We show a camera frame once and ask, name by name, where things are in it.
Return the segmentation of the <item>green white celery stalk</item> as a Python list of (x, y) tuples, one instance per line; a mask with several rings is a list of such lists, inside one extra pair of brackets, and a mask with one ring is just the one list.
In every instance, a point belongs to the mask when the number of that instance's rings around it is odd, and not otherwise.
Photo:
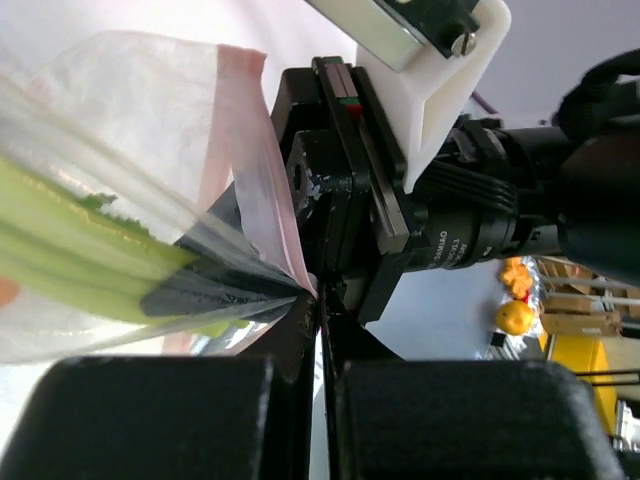
[(1, 159), (1, 274), (74, 309), (113, 320), (160, 325), (144, 296), (194, 255), (103, 214), (12, 159)]

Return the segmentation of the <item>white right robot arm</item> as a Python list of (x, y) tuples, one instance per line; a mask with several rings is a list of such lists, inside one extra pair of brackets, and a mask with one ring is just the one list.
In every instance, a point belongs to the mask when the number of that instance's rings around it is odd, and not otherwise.
[(369, 67), (317, 57), (271, 114), (306, 264), (379, 319), (401, 276), (561, 254), (639, 281), (639, 54), (590, 70), (544, 127), (459, 117), (414, 189)]

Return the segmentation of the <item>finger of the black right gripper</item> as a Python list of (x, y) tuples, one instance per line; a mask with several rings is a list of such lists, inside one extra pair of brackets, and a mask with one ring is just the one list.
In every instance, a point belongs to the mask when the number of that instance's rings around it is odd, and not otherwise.
[(212, 314), (243, 320), (274, 320), (285, 314), (304, 292), (291, 277), (263, 263), (252, 251), (248, 263), (231, 265), (222, 253), (195, 239), (202, 234), (226, 245), (221, 235), (198, 221), (174, 245), (193, 253), (186, 266), (162, 280), (139, 305), (150, 317)]

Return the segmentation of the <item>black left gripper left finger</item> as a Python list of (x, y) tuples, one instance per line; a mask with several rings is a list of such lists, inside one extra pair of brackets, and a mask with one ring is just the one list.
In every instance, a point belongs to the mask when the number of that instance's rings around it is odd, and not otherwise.
[(234, 356), (85, 356), (37, 384), (5, 479), (305, 479), (315, 303)]

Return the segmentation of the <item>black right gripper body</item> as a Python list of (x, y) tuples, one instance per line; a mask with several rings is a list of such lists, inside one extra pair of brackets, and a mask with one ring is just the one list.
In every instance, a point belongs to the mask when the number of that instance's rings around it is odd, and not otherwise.
[(364, 68), (316, 57), (283, 71), (271, 113), (307, 269), (362, 324), (429, 245), (405, 159)]

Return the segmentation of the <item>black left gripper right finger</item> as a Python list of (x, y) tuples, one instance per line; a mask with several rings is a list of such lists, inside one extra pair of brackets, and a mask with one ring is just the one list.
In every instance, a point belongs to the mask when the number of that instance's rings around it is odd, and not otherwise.
[(547, 361), (407, 361), (319, 301), (334, 479), (621, 479), (586, 386)]

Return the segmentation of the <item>clear pink zip top bag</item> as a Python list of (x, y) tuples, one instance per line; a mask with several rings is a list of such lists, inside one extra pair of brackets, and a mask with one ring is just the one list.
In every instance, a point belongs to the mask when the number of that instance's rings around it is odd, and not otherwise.
[[(256, 251), (314, 294), (263, 95), (265, 63), (254, 49), (127, 31), (100, 33), (38, 70), (3, 47), (1, 159), (168, 245), (203, 221), (227, 244), (195, 239), (231, 265), (244, 267)], [(285, 314), (133, 324), (74, 309), (1, 274), (1, 361), (49, 362), (177, 332), (216, 338)]]

